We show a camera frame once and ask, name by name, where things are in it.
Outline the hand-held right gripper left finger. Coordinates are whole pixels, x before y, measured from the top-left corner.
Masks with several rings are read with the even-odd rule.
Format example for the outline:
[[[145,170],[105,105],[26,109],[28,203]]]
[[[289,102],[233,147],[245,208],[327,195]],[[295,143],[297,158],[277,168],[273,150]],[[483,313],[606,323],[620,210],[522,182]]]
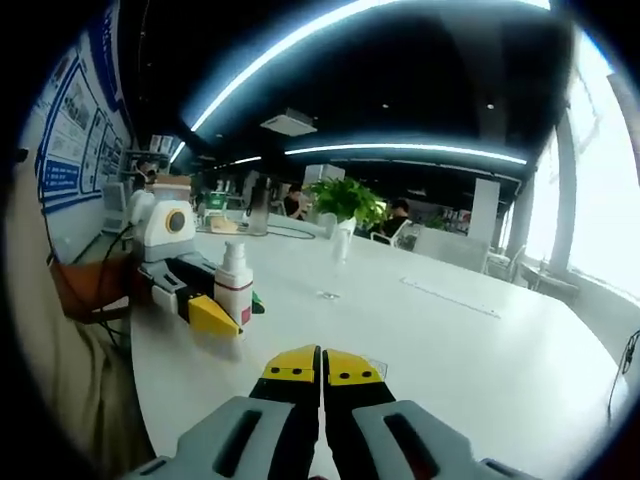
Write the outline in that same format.
[[[249,396],[235,396],[129,479],[307,479],[319,434],[321,348],[270,360]]]

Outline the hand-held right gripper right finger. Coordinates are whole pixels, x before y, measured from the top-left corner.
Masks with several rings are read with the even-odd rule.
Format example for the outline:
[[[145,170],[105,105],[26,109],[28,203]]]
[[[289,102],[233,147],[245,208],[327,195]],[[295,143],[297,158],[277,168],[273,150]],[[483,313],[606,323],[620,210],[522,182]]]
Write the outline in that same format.
[[[325,432],[342,479],[529,479],[477,460],[470,440],[417,403],[398,400],[361,356],[322,352]]]

